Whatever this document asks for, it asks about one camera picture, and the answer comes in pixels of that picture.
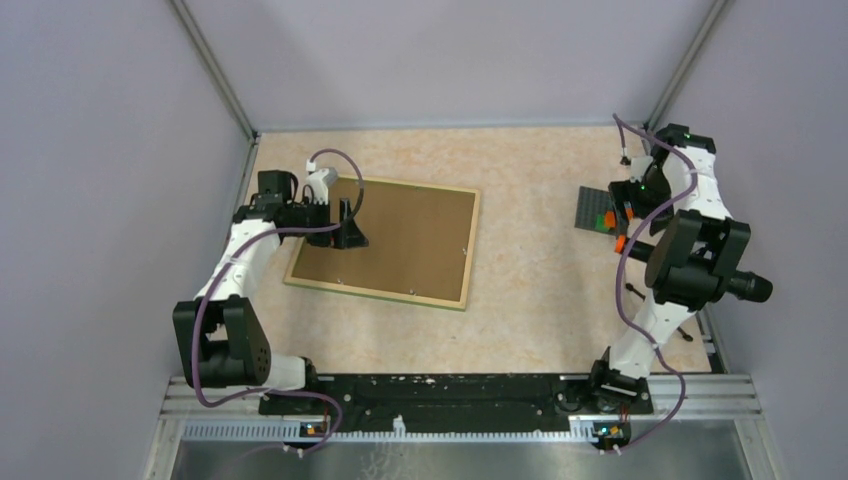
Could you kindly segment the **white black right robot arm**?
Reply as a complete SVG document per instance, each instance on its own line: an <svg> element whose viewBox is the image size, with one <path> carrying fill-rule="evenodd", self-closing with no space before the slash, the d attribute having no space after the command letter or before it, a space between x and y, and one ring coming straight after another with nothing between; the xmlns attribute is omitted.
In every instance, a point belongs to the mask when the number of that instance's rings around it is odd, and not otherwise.
<svg viewBox="0 0 848 480"><path fill-rule="evenodd" d="M634 412L649 399L656 352L687 319L730 294L762 303L772 283L738 265L751 237L733 219L715 177L712 138L670 123L649 155L629 162L630 177L608 186L605 226L623 261L645 265L648 290L627 331L596 360L586 397L601 413Z"/></svg>

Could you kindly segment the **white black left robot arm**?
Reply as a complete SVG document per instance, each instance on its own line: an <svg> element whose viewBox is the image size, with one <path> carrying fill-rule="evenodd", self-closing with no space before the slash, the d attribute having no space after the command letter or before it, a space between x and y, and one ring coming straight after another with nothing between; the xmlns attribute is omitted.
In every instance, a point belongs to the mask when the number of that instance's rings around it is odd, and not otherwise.
<svg viewBox="0 0 848 480"><path fill-rule="evenodd" d="M236 210L210 279L172 313L189 386L282 391L283 401L297 413L317 407L321 388L309 379L309 360L273 352L251 299L287 238L302 237L319 248L367 246L353 219L359 200L339 199L339 218L331 218L330 188L337 179L333 168L311 170L303 184L288 171L259 173L258 190Z"/></svg>

